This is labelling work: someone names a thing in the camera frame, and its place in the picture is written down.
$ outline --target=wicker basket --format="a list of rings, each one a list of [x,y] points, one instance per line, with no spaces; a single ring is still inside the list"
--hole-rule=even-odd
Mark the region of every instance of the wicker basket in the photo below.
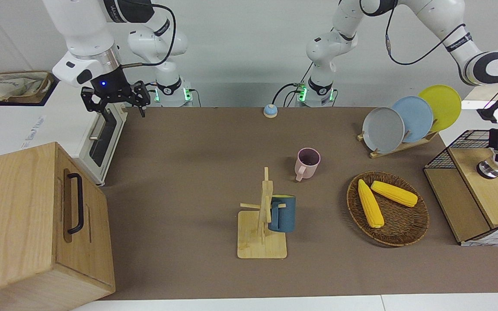
[[[381,228],[370,228],[358,197],[359,179],[364,180],[367,185],[371,185],[373,181],[383,181],[410,191],[418,196],[418,203],[415,207],[406,207],[372,191],[382,211],[385,225]],[[424,237],[429,227],[429,214],[424,200],[409,183],[391,173],[366,171],[357,175],[347,189],[347,206],[354,222],[362,231],[377,242],[389,246],[416,243]]]

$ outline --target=yellow plate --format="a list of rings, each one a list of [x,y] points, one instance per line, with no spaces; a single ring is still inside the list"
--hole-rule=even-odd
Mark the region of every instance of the yellow plate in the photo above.
[[[460,116],[462,100],[450,86],[432,85],[426,87],[418,96],[428,102],[433,112],[434,124],[431,126],[431,132],[445,130]]]

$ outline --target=brown tablecloth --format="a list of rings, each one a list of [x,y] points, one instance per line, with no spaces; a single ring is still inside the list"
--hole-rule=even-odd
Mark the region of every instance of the brown tablecloth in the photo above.
[[[370,108],[130,110],[103,191],[109,202],[117,292],[105,299],[184,299],[498,292],[498,248],[458,246],[425,175],[444,145],[382,158],[355,138]],[[322,163],[295,183],[295,157]],[[263,167],[274,193],[297,197],[284,260],[236,256],[239,203],[259,203]],[[420,242],[380,246],[346,207],[351,179],[389,171],[423,196]]]

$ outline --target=mug handle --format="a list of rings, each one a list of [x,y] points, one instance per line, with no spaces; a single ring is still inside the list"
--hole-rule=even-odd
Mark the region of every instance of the mug handle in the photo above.
[[[297,171],[297,177],[295,178],[296,181],[301,181],[303,179],[303,174],[306,171],[306,167],[302,166],[299,168],[299,171]]]
[[[271,204],[271,211],[270,211],[270,214],[271,214],[271,223],[269,224],[269,229],[272,230],[272,231],[277,231],[280,229],[279,227],[279,210],[278,210],[278,205],[279,203],[277,202],[272,202]]]

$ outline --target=wooden cabinet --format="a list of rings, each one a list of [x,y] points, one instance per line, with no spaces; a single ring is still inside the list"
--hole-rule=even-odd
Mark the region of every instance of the wooden cabinet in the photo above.
[[[488,148],[447,148],[424,172],[445,218],[461,245],[498,245],[498,177],[478,174],[479,162],[492,157]]]
[[[65,311],[114,291],[101,190],[57,143],[0,155],[0,311]]]

